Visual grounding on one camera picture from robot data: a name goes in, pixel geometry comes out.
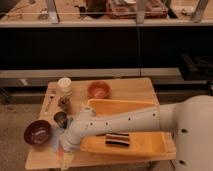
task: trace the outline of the wooden table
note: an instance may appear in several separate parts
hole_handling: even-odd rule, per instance
[[[148,78],[138,79],[113,79],[105,80],[111,87],[111,99],[117,100],[140,100],[149,101],[158,104],[158,99],[152,87],[152,83]],[[72,102],[71,115],[77,113],[82,106],[82,103],[87,103],[87,87],[91,81],[73,81],[72,90],[70,95]],[[56,90],[56,96],[52,100],[49,108],[49,113],[44,114],[46,105],[48,103],[49,94],[51,90]],[[51,124],[56,125],[53,121],[53,116],[56,112],[60,111],[57,107],[58,99],[62,96],[58,90],[56,83],[50,83],[44,98],[42,109],[39,119],[48,120]],[[130,164],[146,161],[159,161],[159,160],[171,160],[176,157],[176,148],[174,142],[169,133],[166,134],[167,153],[165,156],[160,157],[127,157],[127,156],[115,156],[115,155],[103,155],[93,154],[88,152],[77,152],[75,159],[70,164],[70,167],[80,166],[97,166],[97,165],[112,165],[112,164]],[[49,143],[41,147],[31,147],[27,161],[26,169],[47,169],[47,168],[60,168],[61,159],[53,152]]]

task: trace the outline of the orange tray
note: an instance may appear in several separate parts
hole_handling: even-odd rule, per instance
[[[155,104],[143,101],[90,99],[88,105],[100,115],[114,115]],[[89,136],[83,139],[81,150],[93,153],[153,157],[166,154],[165,137],[162,132],[131,132],[129,147],[112,147],[105,144],[105,136]]]

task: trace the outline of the white container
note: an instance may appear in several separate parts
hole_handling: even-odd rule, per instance
[[[71,86],[72,80],[68,77],[63,77],[58,80],[58,87],[60,88],[61,92],[65,95],[69,95],[72,92]]]

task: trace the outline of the small orange bowl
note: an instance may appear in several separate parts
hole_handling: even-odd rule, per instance
[[[52,135],[51,125],[45,120],[32,122],[24,132],[24,140],[30,145],[41,145]]]
[[[104,99],[109,97],[110,87],[104,81],[94,81],[88,87],[89,98]]]

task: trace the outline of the brown bowl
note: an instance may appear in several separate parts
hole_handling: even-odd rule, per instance
[[[107,98],[110,95],[110,87],[104,81],[94,81],[88,87],[88,95],[95,99]]]
[[[24,132],[24,140],[30,145],[44,144],[52,135],[51,125],[45,120],[32,122]]]

